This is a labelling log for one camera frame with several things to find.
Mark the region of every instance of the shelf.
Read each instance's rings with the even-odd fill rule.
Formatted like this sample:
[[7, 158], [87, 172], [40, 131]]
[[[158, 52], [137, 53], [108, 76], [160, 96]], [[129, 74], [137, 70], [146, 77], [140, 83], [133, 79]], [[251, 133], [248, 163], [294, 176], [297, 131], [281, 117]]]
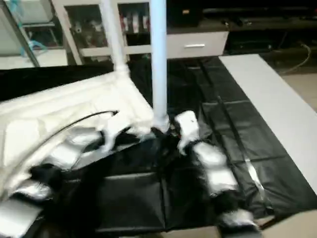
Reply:
[[[226, 26], [221, 21], [226, 20], [229, 24]], [[204, 19], [197, 27], [168, 27], [168, 34], [184, 34], [184, 33], [201, 33], [201, 32], [217, 32], [217, 31], [254, 31], [254, 30], [292, 30], [292, 29], [317, 29], [317, 20], [305, 20], [299, 17], [283, 19], [282, 17], [253, 17], [241, 18], [245, 22], [243, 26], [238, 26], [236, 23], [225, 18], [219, 19]]]
[[[83, 48], [83, 49], [80, 49], [79, 51], [83, 57], [111, 55], [111, 49], [109, 47]], [[126, 46], [124, 47], [124, 52], [127, 55], [151, 53], [151, 45]]]
[[109, 47], [82, 48], [79, 51], [83, 57], [111, 55], [111, 49]]

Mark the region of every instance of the white frame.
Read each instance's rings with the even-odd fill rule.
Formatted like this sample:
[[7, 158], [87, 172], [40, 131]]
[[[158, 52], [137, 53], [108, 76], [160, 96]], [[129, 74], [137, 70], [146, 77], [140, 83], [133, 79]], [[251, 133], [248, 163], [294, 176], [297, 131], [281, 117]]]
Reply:
[[[97, 48], [82, 48], [78, 49], [74, 38], [71, 34], [70, 20], [65, 9], [66, 6], [80, 6], [80, 5], [100, 5], [100, 0], [52, 0], [53, 6], [55, 8], [57, 17], [63, 29], [63, 33], [68, 42], [70, 50], [73, 54], [76, 64], [82, 65], [83, 57], [98, 57], [98, 56], [111, 56], [112, 50], [110, 47], [97, 47]], [[111, 0], [112, 11], [114, 14], [114, 22], [119, 32], [122, 32], [120, 24], [120, 13], [118, 9], [118, 4], [129, 4], [129, 3], [148, 3], [150, 6], [151, 0]], [[119, 43], [123, 49], [123, 57], [127, 59], [129, 55], [135, 54], [148, 54], [151, 53], [151, 45], [141, 45], [141, 46], [127, 46], [124, 43], [122, 34], [119, 36]]]

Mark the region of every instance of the white pole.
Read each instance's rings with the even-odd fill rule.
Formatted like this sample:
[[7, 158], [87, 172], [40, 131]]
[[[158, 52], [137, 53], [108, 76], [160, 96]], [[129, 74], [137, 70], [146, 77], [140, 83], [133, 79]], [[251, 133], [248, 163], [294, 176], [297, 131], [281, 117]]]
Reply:
[[115, 17], [113, 14], [114, 9], [111, 6], [111, 0], [101, 0], [100, 12], [103, 21], [103, 27], [106, 32], [108, 44], [112, 50], [112, 61], [114, 70], [118, 72], [128, 71], [123, 57], [122, 45], [120, 44], [121, 28], [117, 29]]
[[150, 1], [154, 126], [169, 127], [167, 116], [166, 0]]

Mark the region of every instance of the glass cabinet door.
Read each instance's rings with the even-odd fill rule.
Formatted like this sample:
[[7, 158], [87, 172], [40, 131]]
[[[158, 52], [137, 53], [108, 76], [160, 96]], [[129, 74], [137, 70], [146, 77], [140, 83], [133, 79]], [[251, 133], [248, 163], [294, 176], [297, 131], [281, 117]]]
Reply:
[[70, 31], [80, 55], [85, 59], [111, 54], [98, 4], [65, 6]]
[[151, 55], [150, 6], [148, 2], [118, 3], [124, 51], [128, 60]]

